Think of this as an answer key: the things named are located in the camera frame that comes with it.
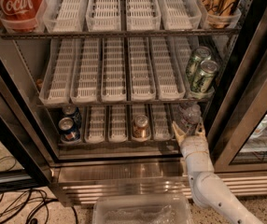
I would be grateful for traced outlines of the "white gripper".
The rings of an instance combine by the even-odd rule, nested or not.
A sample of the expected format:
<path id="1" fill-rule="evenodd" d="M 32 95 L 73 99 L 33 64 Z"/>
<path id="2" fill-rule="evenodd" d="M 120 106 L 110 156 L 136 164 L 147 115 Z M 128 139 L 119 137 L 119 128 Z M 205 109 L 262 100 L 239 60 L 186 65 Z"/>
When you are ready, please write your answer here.
<path id="1" fill-rule="evenodd" d="M 208 143 L 205 137 L 204 122 L 199 119 L 194 136 L 187 137 L 187 134 L 180 129 L 175 121 L 172 128 L 176 141 L 180 144 L 180 150 L 187 165 L 189 174 L 201 172 L 214 172 L 214 167 L 210 159 Z"/>

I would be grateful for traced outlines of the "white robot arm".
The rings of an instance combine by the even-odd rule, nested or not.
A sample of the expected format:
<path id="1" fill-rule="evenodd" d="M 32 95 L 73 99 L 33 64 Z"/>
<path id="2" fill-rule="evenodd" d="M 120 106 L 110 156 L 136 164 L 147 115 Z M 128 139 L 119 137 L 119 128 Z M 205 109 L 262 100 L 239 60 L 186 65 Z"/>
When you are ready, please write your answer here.
<path id="1" fill-rule="evenodd" d="M 263 224 L 215 174 L 203 121 L 198 122 L 195 135 L 187 135 L 175 121 L 172 128 L 186 164 L 192 200 L 199 207 L 213 208 L 231 224 Z"/>

